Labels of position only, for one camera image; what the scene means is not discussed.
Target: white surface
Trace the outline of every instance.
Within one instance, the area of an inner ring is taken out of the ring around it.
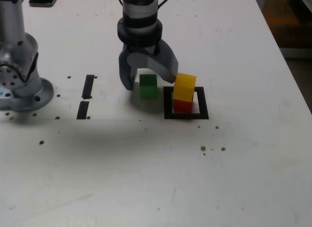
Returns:
[[[61,97],[26,120],[2,113],[1,227],[311,226],[312,118],[255,0],[160,10],[179,71],[205,88],[211,119],[190,122],[129,102],[117,0],[27,2],[39,73]],[[91,120],[77,121],[86,74]]]

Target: black tape marking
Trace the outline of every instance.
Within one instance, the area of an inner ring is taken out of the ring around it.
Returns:
[[[195,87],[198,97],[198,107],[200,113],[183,114],[172,112],[172,96],[174,88],[172,86],[164,87],[164,117],[166,120],[209,120],[207,103],[204,87]]]
[[[87,119],[89,102],[81,101],[78,109],[77,120],[85,120]]]
[[[82,91],[82,98],[83,99],[91,99],[91,92],[92,92],[92,86],[94,81],[94,75],[87,75],[86,81],[84,82],[84,87]]]

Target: wooden block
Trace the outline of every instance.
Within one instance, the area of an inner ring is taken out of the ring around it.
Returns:
[[[178,73],[174,85],[174,100],[192,102],[195,90],[196,76]]]
[[[157,75],[140,75],[140,98],[143,100],[156,99],[158,97]]]
[[[191,114],[193,108],[193,100],[191,102],[174,100],[174,112]]]

